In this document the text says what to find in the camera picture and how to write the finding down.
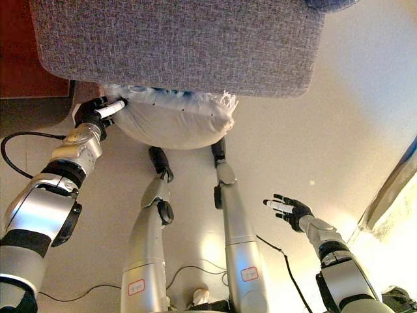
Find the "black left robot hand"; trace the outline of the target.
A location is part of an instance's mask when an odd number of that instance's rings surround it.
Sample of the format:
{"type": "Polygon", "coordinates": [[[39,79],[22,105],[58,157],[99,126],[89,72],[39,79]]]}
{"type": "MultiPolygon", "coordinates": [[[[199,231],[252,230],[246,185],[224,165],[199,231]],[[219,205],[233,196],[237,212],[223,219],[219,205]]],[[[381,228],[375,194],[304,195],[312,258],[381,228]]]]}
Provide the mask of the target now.
{"type": "Polygon", "coordinates": [[[126,99],[109,100],[106,96],[83,102],[78,104],[73,111],[74,125],[78,127],[83,123],[89,123],[100,130],[105,130],[115,123],[113,116],[124,109],[127,104],[126,99]]]}

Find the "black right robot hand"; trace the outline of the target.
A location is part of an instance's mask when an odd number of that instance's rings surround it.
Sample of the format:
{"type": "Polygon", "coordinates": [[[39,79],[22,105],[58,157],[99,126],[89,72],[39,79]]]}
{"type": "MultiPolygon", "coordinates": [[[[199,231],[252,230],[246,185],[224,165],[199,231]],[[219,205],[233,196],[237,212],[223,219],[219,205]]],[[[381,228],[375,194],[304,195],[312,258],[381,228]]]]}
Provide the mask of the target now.
{"type": "Polygon", "coordinates": [[[264,199],[263,204],[275,211],[277,218],[286,221],[298,233],[305,232],[304,228],[300,225],[300,220],[305,216],[314,216],[307,205],[280,194],[274,194],[271,200],[264,199]]]}

